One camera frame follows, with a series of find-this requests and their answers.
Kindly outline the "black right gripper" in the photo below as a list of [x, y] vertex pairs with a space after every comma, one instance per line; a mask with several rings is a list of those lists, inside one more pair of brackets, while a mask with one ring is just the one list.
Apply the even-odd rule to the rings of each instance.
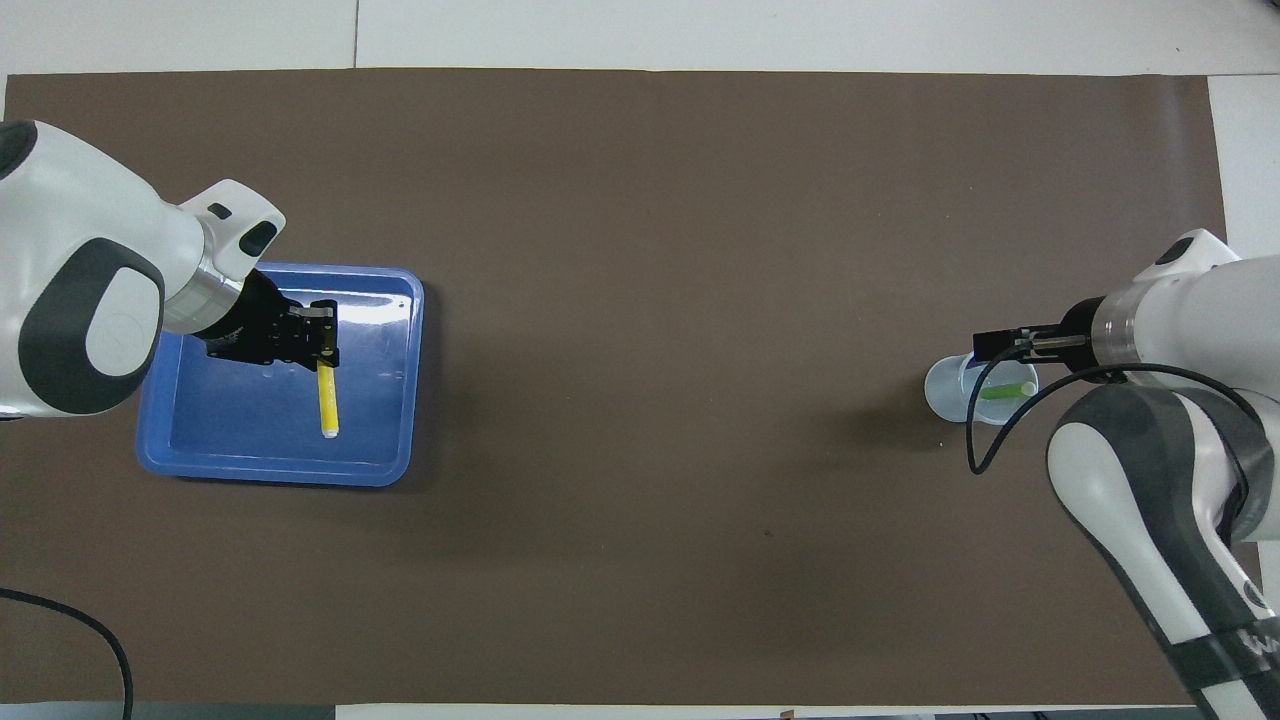
[[[1071, 306], [1057, 328], [1011, 328], [973, 334], [973, 361], [991, 363], [1015, 350], [1018, 361], [1060, 361], [1068, 369], [1091, 369], [1100, 361], [1094, 354], [1093, 324], [1102, 300], [1082, 300]], [[1059, 350], [1056, 340], [1071, 340]]]

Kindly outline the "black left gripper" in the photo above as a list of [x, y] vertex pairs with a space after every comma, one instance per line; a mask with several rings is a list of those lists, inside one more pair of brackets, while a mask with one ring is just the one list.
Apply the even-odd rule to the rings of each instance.
[[228, 313], [205, 329], [206, 355], [256, 365], [285, 359], [296, 365], [337, 369], [340, 365], [338, 302], [311, 302], [310, 318], [294, 306], [296, 301], [284, 296], [268, 275], [251, 270]]

